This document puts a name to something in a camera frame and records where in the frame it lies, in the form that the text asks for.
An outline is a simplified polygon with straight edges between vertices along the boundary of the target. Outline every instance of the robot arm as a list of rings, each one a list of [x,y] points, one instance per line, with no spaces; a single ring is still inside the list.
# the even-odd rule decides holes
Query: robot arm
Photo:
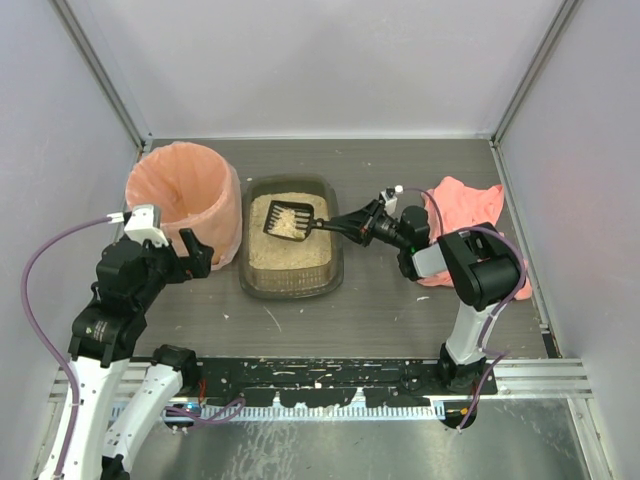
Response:
[[[70,366],[80,387],[80,404],[72,405],[69,391],[61,428],[39,476],[43,480],[53,478],[73,407],[77,419],[63,478],[124,480],[129,478],[126,472],[167,400],[197,382],[194,352],[168,346],[158,349],[148,381],[112,426],[105,444],[115,392],[147,325],[147,310],[167,284],[207,277],[213,257],[211,247],[184,229],[180,236],[189,256],[179,258],[159,228],[160,210],[153,205],[135,207],[131,216],[122,220],[127,221],[125,235],[102,252],[96,267],[97,282],[91,287],[93,298],[72,325]]]
[[[460,307],[453,332],[442,345],[438,371],[449,389],[466,393],[483,373],[483,349],[500,313],[492,312],[517,285],[520,265],[504,243],[483,233],[496,231],[489,223],[442,235],[429,245],[430,229],[424,208],[409,206],[400,219],[390,216],[397,204],[396,194],[402,191],[401,186],[387,188],[366,207],[326,223],[350,229],[343,235],[362,246],[376,238],[399,248],[400,271],[412,281],[449,272]],[[489,317],[492,322],[487,328]]]

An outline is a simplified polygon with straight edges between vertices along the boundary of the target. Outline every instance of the litter debris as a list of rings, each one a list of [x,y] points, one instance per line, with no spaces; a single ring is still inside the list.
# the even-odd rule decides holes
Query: litter debris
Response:
[[[278,323],[278,321],[276,320],[276,317],[273,316],[273,313],[271,313],[269,311],[269,309],[265,306],[263,306],[262,308],[264,308],[264,311],[267,312],[269,314],[269,316],[273,319],[274,322],[276,322],[276,326],[278,327],[278,330],[280,330],[280,333],[282,333],[282,329],[280,328],[280,324]]]

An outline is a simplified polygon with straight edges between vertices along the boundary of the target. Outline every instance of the white wall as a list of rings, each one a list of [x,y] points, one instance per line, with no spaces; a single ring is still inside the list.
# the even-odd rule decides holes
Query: white wall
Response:
[[[193,138],[493,133],[561,1],[71,3],[153,135]]]
[[[555,331],[625,479],[640,471],[639,24],[637,1],[584,2],[503,144]]]
[[[54,234],[121,207],[136,151],[49,2],[0,3],[0,72],[0,478],[23,480],[57,367],[22,312],[22,268]],[[34,312],[65,352],[113,235],[80,233],[34,270]]]

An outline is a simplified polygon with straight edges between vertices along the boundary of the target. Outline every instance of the pink trash bin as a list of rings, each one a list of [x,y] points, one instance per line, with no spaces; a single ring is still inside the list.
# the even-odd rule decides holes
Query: pink trash bin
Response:
[[[240,180],[210,148],[185,142],[156,148],[134,167],[125,197],[129,208],[152,203],[162,209],[162,228],[179,256],[187,255],[181,228],[193,229],[198,240],[214,248],[214,270],[230,263],[238,251]]]

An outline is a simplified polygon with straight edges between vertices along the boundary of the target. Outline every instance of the litter box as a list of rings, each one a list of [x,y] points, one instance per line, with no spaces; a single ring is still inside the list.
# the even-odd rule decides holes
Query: litter box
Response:
[[[331,257],[318,267],[289,270],[263,270],[249,263],[249,228],[252,202],[262,195],[307,193],[324,198],[329,217],[339,214],[336,193],[319,175],[276,175],[254,180],[242,202],[242,244],[240,247],[240,285],[249,295],[262,299],[312,297],[338,288],[344,278],[342,238],[331,233]]]

